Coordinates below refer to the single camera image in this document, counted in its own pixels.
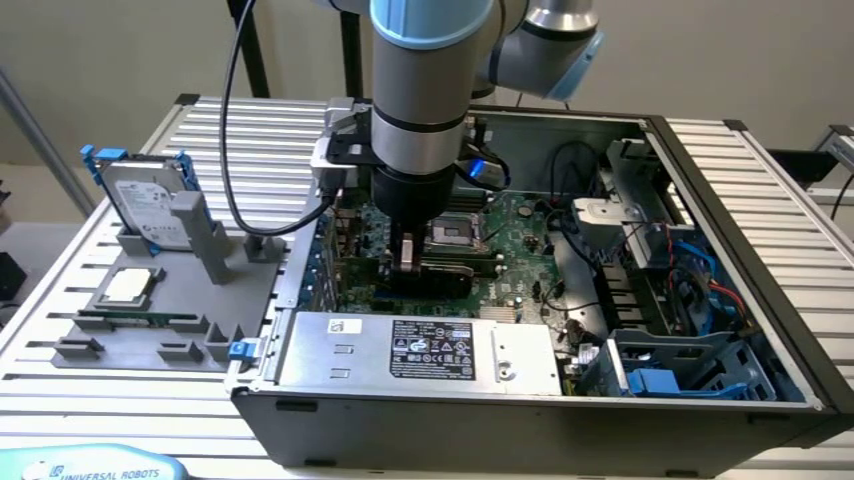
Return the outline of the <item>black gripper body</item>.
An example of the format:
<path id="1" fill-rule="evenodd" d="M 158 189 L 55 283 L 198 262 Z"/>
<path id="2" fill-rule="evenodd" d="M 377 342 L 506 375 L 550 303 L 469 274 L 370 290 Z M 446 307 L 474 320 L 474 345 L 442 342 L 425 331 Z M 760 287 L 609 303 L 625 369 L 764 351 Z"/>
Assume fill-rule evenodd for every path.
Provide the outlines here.
<path id="1" fill-rule="evenodd" d="M 406 174 L 391 167 L 371 172 L 371 199 L 390 219 L 390 233 L 415 233 L 447 209 L 455 182 L 455 170 L 447 167 L 431 174 Z"/>

